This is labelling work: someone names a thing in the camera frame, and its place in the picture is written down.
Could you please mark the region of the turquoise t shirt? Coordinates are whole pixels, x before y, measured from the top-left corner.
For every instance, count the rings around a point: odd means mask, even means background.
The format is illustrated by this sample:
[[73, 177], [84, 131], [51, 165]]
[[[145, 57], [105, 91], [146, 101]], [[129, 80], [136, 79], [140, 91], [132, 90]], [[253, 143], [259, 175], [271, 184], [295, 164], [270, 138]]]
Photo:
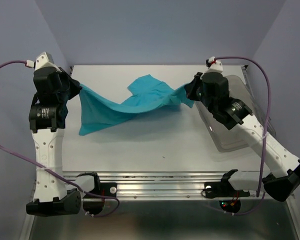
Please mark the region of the turquoise t shirt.
[[184, 104], [192, 108], [194, 101], [187, 98], [185, 86], [171, 88], [166, 82], [150, 74], [138, 77], [127, 89], [131, 96], [122, 103], [113, 102], [86, 85], [81, 85], [81, 126], [78, 134], [86, 136], [133, 119], [135, 116], [166, 106]]

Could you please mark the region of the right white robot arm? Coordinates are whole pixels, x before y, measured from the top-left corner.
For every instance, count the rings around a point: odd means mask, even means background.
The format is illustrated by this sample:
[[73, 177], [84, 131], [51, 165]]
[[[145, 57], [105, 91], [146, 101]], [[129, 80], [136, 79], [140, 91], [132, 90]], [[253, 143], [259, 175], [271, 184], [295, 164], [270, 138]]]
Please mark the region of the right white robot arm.
[[240, 137], [269, 168], [257, 174], [230, 170], [210, 188], [225, 195], [236, 191], [260, 191], [284, 202], [300, 185], [300, 158], [283, 147], [240, 99], [230, 96], [229, 81], [218, 72], [197, 72], [184, 87], [186, 97], [201, 104], [228, 131]]

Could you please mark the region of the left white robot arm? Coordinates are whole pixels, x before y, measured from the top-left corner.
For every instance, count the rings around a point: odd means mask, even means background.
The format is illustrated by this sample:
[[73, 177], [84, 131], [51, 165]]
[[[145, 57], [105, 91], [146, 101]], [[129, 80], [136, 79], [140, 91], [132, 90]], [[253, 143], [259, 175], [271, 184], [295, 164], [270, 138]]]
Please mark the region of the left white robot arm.
[[62, 180], [62, 146], [67, 102], [82, 88], [63, 69], [54, 66], [36, 69], [33, 83], [36, 93], [28, 119], [38, 165], [33, 200], [26, 205], [26, 212], [40, 217], [75, 215], [81, 208], [81, 194], [77, 187], [68, 190]]

